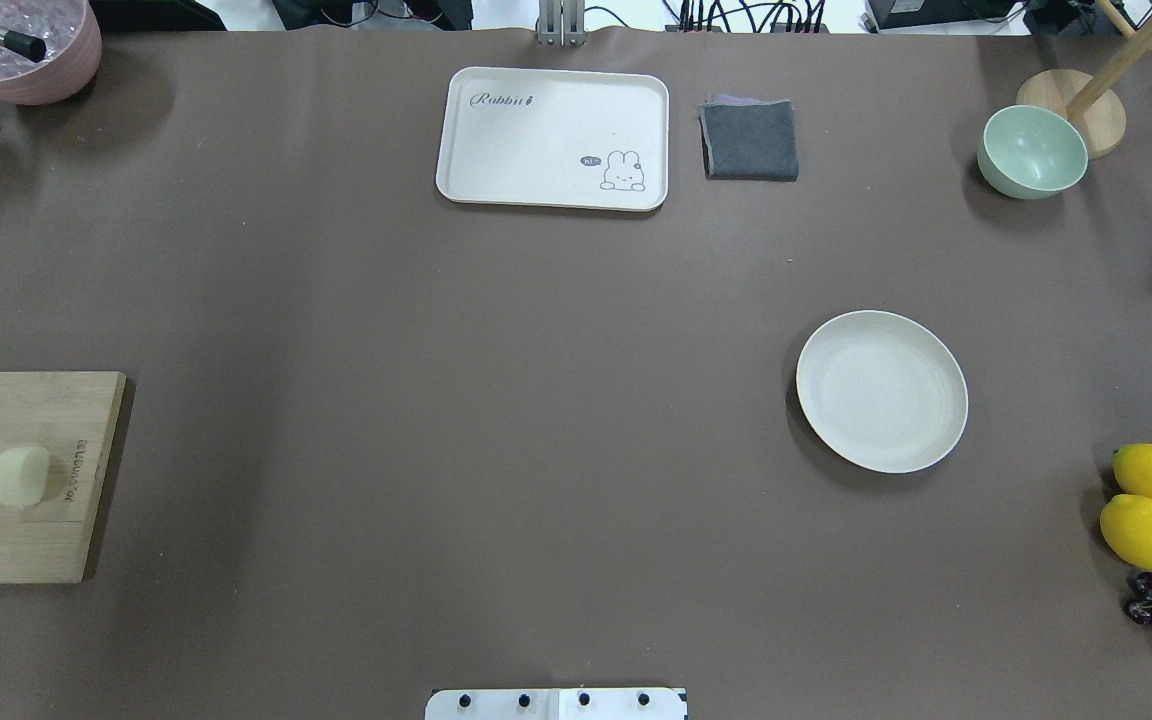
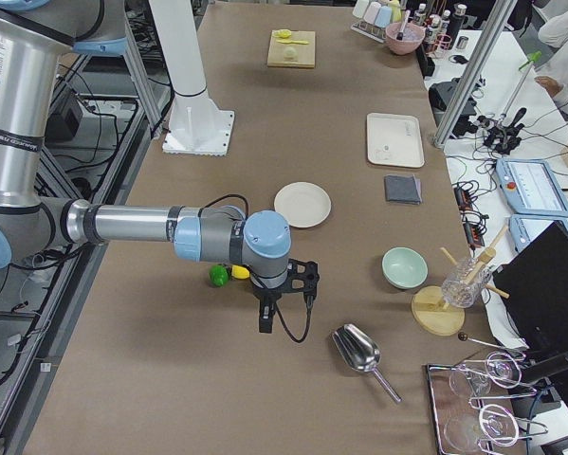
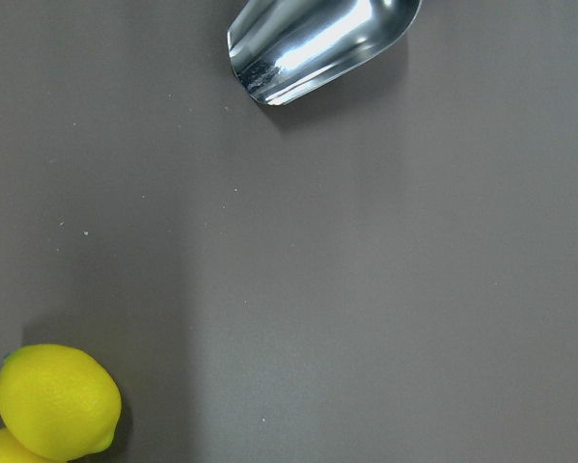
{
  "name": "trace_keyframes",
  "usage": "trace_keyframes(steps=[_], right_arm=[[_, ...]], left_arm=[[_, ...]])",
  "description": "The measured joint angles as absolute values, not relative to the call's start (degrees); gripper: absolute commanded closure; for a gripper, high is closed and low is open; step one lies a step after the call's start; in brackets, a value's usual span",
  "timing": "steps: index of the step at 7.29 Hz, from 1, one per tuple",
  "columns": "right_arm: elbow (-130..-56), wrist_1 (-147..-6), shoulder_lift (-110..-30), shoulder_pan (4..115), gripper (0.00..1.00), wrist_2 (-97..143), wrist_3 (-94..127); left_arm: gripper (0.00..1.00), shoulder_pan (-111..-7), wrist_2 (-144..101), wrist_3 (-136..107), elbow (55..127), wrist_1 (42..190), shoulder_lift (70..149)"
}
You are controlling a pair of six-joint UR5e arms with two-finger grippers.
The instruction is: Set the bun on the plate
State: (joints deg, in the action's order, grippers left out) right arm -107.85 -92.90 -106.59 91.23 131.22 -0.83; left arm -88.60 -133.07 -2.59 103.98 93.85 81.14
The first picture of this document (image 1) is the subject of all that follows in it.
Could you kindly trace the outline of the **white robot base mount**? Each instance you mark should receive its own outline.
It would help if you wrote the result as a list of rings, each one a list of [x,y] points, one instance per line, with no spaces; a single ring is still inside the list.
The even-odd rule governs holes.
[[[668,687],[444,689],[425,719],[687,719],[685,691]]]

